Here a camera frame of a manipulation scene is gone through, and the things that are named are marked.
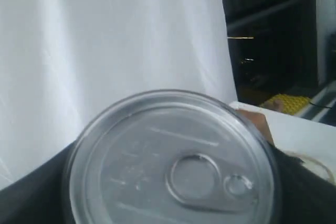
pull tab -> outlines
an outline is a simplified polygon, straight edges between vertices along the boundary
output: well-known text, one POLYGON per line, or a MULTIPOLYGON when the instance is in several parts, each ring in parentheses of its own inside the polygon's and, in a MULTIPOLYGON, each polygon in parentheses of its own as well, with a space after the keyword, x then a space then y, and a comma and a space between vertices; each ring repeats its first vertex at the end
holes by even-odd
POLYGON ((246 171, 237 165, 199 151, 188 151, 175 158, 166 173, 165 182, 169 193, 185 207, 202 211, 239 212, 251 208, 258 199, 254 184, 244 174, 247 174, 246 171), (190 196, 175 183, 177 169, 190 160, 205 162, 212 171, 212 188, 205 196, 190 196))

hand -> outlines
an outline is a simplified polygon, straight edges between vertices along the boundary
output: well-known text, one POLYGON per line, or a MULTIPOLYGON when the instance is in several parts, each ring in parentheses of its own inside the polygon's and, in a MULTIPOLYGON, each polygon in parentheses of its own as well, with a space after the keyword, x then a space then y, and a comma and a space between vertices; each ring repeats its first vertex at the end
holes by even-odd
POLYGON ((246 110, 237 110, 238 113, 249 119, 256 128, 261 132, 264 138, 272 145, 274 145, 271 131, 268 127, 268 123, 264 114, 249 112, 246 110))

can rim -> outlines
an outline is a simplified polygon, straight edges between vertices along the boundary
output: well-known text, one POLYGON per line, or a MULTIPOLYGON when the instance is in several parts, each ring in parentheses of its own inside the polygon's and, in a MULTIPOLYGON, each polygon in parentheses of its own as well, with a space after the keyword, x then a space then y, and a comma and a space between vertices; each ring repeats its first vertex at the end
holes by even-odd
POLYGON ((276 160, 274 158, 274 155, 272 154, 272 147, 270 144, 265 140, 264 136, 260 133, 260 131, 255 127, 255 125, 239 113, 237 113, 233 108, 228 106, 227 104, 221 102, 220 100, 210 97, 206 94, 194 92, 194 91, 188 91, 188 90, 180 90, 180 89, 159 89, 159 90, 151 90, 151 91, 145 91, 141 93, 137 93, 134 95, 131 95, 129 97, 126 97, 124 99, 119 100, 118 102, 115 102, 108 106, 106 109, 104 109, 102 112, 100 112, 98 115, 96 115, 88 124, 87 126, 81 131, 79 136, 76 138, 76 140, 73 143, 73 146, 71 147, 71 150, 69 152, 69 155, 66 160, 66 164, 64 166, 64 171, 62 175, 62 186, 61 186, 61 193, 62 193, 62 205, 63 205, 63 212, 66 217, 67 223, 73 223, 76 224, 74 215, 72 213, 72 207, 71 207, 71 201, 70 201, 70 176, 72 171, 72 165, 74 163, 74 159, 76 157, 77 151, 84 140, 85 136, 91 132, 91 130, 94 128, 94 126, 101 120, 104 119, 105 116, 107 116, 112 108, 117 107, 118 105, 121 105, 125 103, 126 101, 130 102, 134 99, 138 99, 143 96, 151 95, 151 94, 172 94, 176 93, 179 95, 188 94, 188 95, 195 95, 199 98, 203 98, 207 101, 211 101, 214 104, 219 105, 222 109, 225 109, 227 112, 229 112, 233 117, 238 119, 243 126, 247 128, 247 130, 251 131, 251 133, 256 137, 258 143, 260 144, 261 148, 265 152, 267 159, 270 164, 270 168, 272 171, 272 176, 274 180, 274 200, 273 200, 273 206, 272 206, 272 212, 270 213, 270 221, 271 223, 278 223, 280 214, 281 214, 281 182, 280 182, 280 175, 278 170, 278 165, 276 163, 276 160))

can lid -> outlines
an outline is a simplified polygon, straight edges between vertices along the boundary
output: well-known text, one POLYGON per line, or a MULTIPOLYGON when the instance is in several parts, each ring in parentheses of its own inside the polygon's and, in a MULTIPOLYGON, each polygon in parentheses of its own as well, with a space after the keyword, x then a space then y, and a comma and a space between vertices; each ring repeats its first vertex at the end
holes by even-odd
POLYGON ((122 100, 68 162, 75 223, 269 223, 276 169, 265 140, 226 105, 185 91, 122 100))

yellow mat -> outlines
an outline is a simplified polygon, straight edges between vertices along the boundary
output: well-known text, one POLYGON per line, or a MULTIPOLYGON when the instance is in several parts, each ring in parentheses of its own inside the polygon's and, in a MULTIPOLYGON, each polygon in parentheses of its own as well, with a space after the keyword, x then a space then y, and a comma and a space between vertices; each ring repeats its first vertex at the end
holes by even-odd
POLYGON ((296 97, 286 94, 277 94, 266 102, 273 102, 274 100, 280 100, 283 102, 283 113, 294 115, 303 109, 310 101, 309 97, 296 97))

